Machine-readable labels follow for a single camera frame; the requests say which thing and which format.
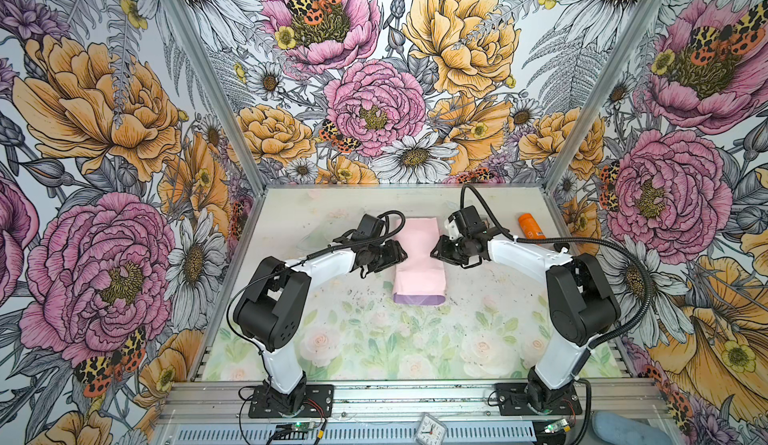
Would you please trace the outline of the purple wrapping paper sheet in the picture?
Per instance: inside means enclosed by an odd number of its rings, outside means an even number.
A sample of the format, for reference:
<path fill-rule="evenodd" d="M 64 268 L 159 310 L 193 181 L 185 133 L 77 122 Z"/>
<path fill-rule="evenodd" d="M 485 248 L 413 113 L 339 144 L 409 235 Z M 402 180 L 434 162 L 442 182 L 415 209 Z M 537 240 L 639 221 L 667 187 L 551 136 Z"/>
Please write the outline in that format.
<path fill-rule="evenodd" d="M 446 300 L 444 263 L 431 257 L 440 239 L 436 217 L 407 218 L 396 240 L 407 258 L 395 267 L 393 300 L 401 305 L 439 306 Z"/>

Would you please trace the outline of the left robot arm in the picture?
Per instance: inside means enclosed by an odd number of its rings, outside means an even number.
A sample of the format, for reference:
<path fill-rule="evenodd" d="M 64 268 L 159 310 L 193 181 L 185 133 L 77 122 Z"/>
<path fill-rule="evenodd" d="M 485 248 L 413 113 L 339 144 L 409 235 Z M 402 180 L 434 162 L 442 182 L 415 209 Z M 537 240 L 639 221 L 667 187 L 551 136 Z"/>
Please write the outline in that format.
<path fill-rule="evenodd" d="M 297 416 L 307 406 L 323 408 L 307 390 L 306 372 L 293 351 L 313 285 L 358 271 L 362 277 L 404 262 L 408 255 L 394 239 L 362 245 L 335 245 L 296 261 L 264 258 L 248 284 L 227 307 L 227 324 L 254 345 L 267 378 L 251 398 L 255 418 Z"/>

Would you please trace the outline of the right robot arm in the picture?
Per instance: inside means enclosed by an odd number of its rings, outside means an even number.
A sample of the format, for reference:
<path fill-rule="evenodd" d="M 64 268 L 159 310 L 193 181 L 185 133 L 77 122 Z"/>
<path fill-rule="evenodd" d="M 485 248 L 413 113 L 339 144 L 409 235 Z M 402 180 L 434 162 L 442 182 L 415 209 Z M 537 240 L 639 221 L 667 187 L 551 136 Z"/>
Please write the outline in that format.
<path fill-rule="evenodd" d="M 481 238 L 442 235 L 430 256 L 461 268 L 490 261 L 509 266 L 546 285 L 554 327 L 544 354 L 531 367 L 525 387 L 527 406 L 545 414 L 573 394 L 573 384 L 591 350 L 619 320 L 621 309 L 598 259 L 544 247 L 517 236 Z"/>

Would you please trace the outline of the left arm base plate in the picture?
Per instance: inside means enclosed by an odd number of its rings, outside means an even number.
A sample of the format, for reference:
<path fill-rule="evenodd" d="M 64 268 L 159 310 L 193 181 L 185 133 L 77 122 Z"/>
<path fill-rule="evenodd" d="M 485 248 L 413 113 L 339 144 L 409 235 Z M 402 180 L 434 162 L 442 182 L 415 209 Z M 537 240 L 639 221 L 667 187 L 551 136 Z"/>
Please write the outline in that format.
<path fill-rule="evenodd" d="M 251 419 L 329 418 L 334 392 L 333 385 L 300 384 L 282 394 L 263 383 L 255 387 L 247 415 Z"/>

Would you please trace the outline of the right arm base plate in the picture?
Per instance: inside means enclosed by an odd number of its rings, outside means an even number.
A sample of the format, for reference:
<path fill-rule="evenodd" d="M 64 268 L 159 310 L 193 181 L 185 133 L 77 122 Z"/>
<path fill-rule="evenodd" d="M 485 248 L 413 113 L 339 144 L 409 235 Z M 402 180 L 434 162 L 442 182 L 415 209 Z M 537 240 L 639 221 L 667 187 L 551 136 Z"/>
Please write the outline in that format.
<path fill-rule="evenodd" d="M 494 385 L 492 397 L 502 416 L 574 416 L 583 412 L 573 384 L 550 390 L 535 383 L 502 382 Z"/>

